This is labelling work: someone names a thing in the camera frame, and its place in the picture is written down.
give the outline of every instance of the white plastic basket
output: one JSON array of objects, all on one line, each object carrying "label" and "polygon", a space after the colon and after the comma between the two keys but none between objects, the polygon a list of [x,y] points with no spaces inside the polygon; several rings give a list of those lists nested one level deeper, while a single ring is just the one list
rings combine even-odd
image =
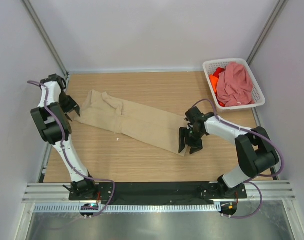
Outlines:
[{"label": "white plastic basket", "polygon": [[[253,101],[255,102],[254,104],[248,104],[248,105],[242,105],[242,106],[229,106],[229,107],[219,106],[208,75],[213,74],[215,72],[216,68],[218,68],[218,67],[225,68],[226,65],[230,62],[236,62],[238,64],[242,64],[246,68],[247,73],[249,74],[249,76],[252,80],[252,83],[253,83],[252,98],[253,98]],[[247,65],[245,60],[243,60],[241,58],[227,58],[227,59],[206,61],[203,63],[203,69],[204,69],[205,77],[207,79],[207,83],[211,90],[212,97],[214,99],[216,109],[218,112],[246,110],[246,109],[254,108],[257,106],[261,106],[265,103],[265,98],[262,94],[262,91],[261,91],[260,87],[258,86],[258,84],[252,74],[252,71],[250,70],[250,67]]]}]

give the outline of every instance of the metal frame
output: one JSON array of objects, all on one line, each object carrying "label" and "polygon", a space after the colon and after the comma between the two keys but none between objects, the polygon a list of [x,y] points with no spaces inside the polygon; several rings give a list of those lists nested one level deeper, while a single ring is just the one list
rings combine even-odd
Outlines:
[{"label": "metal frame", "polygon": [[[254,181],[257,187],[261,190],[264,201],[282,201],[295,200],[294,193],[287,180],[268,180],[268,181]],[[69,192],[62,187],[62,185],[69,186],[70,183],[30,183],[27,185],[25,194],[22,199],[23,204],[40,204],[40,203],[94,203],[95,201],[69,201]],[[239,201],[259,201],[259,194],[254,186],[245,184],[245,190],[248,195],[246,199],[239,199]],[[215,199],[215,202],[233,201],[234,199]]]},{"label": "metal frame", "polygon": [[48,37],[40,19],[38,18],[31,2],[29,0],[21,0],[23,5],[25,6],[28,14],[30,15],[32,21],[34,22],[37,30],[39,31],[41,37],[43,38],[45,45],[48,47],[48,49],[50,50],[51,54],[53,55],[56,63],[58,64],[59,68],[62,70],[63,74],[65,75],[65,77],[68,76],[68,72],[63,64],[63,62],[61,61],[61,58],[59,57],[54,45],[52,44],[51,39]]},{"label": "metal frame", "polygon": [[[264,201],[283,201],[287,217],[296,239],[304,239],[303,230],[297,214],[296,200],[289,181],[267,180],[253,181],[261,190]],[[95,203],[95,201],[69,201],[69,192],[62,187],[69,183],[32,183],[28,184],[22,199],[24,206],[21,223],[17,231],[16,240],[24,240],[30,225],[34,209],[38,213],[75,213],[80,211],[80,205]],[[259,201],[259,194],[251,184],[245,185],[247,198],[239,201]],[[217,211],[219,202],[233,201],[233,199],[215,199],[213,205],[200,206],[111,206],[108,213],[146,213],[146,212],[213,212]]]},{"label": "metal frame", "polygon": [[281,14],[281,12],[284,9],[287,2],[288,2],[288,0],[278,0],[278,2],[276,3],[271,15],[269,16],[267,22],[265,23],[265,26],[263,27],[263,30],[262,30],[260,36],[258,37],[255,45],[253,46],[253,48],[251,50],[251,53],[249,54],[249,56],[246,60],[248,65],[250,65],[252,63],[255,55],[257,54],[258,50],[262,46],[264,40],[266,39],[268,33],[271,31],[272,27],[274,26],[277,18]]}]

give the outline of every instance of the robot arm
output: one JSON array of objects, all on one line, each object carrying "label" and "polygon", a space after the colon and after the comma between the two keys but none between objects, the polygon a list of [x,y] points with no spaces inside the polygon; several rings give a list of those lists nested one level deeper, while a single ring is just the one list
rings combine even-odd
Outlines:
[{"label": "robot arm", "polygon": [[222,193],[232,191],[244,181],[256,177],[278,163],[278,156],[272,146],[253,134],[243,131],[256,132],[268,138],[262,127],[254,129],[241,127],[219,116],[214,116],[212,112],[202,114],[197,107],[189,109],[185,116],[189,123],[187,128],[179,129],[179,153],[186,145],[191,147],[190,154],[200,151],[203,148],[201,137],[210,134],[217,135],[236,147],[238,165],[218,178]]},{"label": "robot arm", "polygon": [[[72,111],[76,111],[79,115],[80,108],[70,96],[65,94],[66,83],[63,78],[56,74],[50,75],[47,79],[41,80],[41,84],[41,101],[37,108],[31,110],[31,116],[42,139],[57,150],[69,171],[71,188],[64,187],[78,197],[90,199],[97,192],[95,182],[85,179],[75,172],[78,171],[80,174],[90,177],[88,170],[82,164],[74,149],[71,138],[72,129],[68,122],[71,119],[67,115],[67,113]],[[61,142],[61,128],[47,111],[44,104],[61,122],[65,133],[63,142]]]}]

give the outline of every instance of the beige trousers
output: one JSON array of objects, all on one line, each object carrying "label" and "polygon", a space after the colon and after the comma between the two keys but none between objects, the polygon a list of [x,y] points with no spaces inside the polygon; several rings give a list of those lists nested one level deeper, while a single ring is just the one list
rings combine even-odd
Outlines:
[{"label": "beige trousers", "polygon": [[[186,127],[182,116],[90,91],[76,121],[178,154],[179,127]],[[178,155],[184,156],[186,148]]]}]

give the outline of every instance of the wooden surface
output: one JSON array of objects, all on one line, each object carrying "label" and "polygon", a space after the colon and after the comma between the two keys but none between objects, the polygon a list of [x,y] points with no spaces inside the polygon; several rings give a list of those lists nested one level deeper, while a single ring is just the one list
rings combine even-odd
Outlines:
[{"label": "wooden surface", "polygon": [[[75,74],[70,78],[67,93],[81,106],[92,89],[180,116],[199,99],[211,99],[203,72]],[[198,107],[203,113],[212,111],[205,102]],[[250,110],[220,113],[220,116],[242,126],[255,127]],[[214,135],[203,137],[202,151],[181,157],[76,121],[71,126],[74,147],[95,178],[116,182],[215,181],[237,165],[235,147]],[[44,182],[70,182],[55,150],[51,151]]]}]

